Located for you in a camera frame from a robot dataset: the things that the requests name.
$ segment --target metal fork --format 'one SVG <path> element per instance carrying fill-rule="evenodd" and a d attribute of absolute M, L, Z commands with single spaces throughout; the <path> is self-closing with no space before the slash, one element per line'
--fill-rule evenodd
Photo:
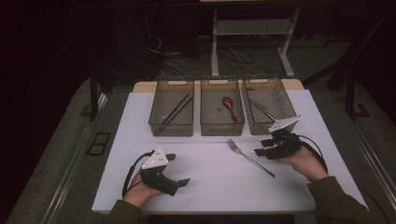
<path fill-rule="evenodd" d="M 234 153 L 239 154 L 244 156 L 248 161 L 250 161 L 251 163 L 253 163 L 254 165 L 256 165 L 260 170 L 262 170 L 263 172 L 265 172 L 266 174 L 268 174 L 269 176 L 271 176 L 272 178 L 275 178 L 275 175 L 273 173 L 271 173 L 270 171 L 268 171 L 267 169 L 265 169 L 263 166 L 261 166 L 258 162 L 254 161 L 253 159 L 251 159 L 249 156 L 245 155 L 241 148 L 239 148 L 234 142 L 233 140 L 228 139 L 227 141 L 228 145 L 230 146 L 230 148 L 233 150 Z"/>

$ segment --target white tabletop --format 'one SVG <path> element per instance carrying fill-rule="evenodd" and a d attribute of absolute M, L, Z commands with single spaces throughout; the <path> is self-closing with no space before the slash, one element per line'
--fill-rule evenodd
<path fill-rule="evenodd" d="M 303 116 L 293 132 L 313 139 L 323 153 L 330 175 L 337 177 L 347 194 L 365 204 L 310 92 L 288 91 L 288 95 L 296 113 Z M 251 135 L 246 123 L 242 135 L 231 138 L 244 153 L 274 173 L 276 178 L 234 154 L 226 143 L 230 137 L 201 136 L 199 94 L 194 96 L 193 137 L 154 137 L 149 127 L 153 98 L 153 92 L 130 93 L 93 211 L 108 213 L 116 200 L 121 199 L 130 166 L 140 155 L 158 147 L 162 147 L 165 153 L 177 154 L 164 170 L 165 176 L 175 181 L 185 178 L 191 181 L 178 189 L 173 197 L 161 195 L 146 203 L 142 209 L 147 215 L 290 214 L 315 210 L 306 186 L 308 182 L 302 175 L 288 164 L 268 161 L 254 153 L 254 148 L 262 147 L 260 141 L 270 138 L 270 135 Z"/>

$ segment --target red spoon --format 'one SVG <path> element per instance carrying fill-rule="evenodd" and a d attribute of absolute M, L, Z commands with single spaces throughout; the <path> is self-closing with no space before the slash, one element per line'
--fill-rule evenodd
<path fill-rule="evenodd" d="M 228 96 L 224 96 L 222 102 L 227 108 L 230 110 L 231 117 L 233 118 L 233 123 L 239 123 L 238 119 L 236 118 L 235 113 L 233 112 L 233 99 Z"/>

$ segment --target green sleeve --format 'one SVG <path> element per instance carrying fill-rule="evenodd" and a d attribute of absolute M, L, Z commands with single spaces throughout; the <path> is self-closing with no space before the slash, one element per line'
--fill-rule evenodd
<path fill-rule="evenodd" d="M 141 214 L 140 208 L 123 200 L 117 200 L 106 217 L 106 224 L 135 224 Z"/>
<path fill-rule="evenodd" d="M 334 176 L 308 184 L 317 207 L 318 224 L 368 224 L 370 213 L 365 206 L 344 193 Z"/>

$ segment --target hand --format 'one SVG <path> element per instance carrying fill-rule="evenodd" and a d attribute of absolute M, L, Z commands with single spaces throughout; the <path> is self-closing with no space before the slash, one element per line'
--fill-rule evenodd
<path fill-rule="evenodd" d="M 163 192 L 157 189 L 152 189 L 142 182 L 140 170 L 134 176 L 134 179 L 132 179 L 130 187 L 131 186 L 133 187 L 125 193 L 122 199 L 127 203 L 135 205 L 136 207 L 141 207 L 152 197 L 163 194 Z"/>
<path fill-rule="evenodd" d="M 310 182 L 329 176 L 320 162 L 304 146 L 301 146 L 294 155 L 274 161 L 289 163 L 295 171 L 305 175 Z"/>

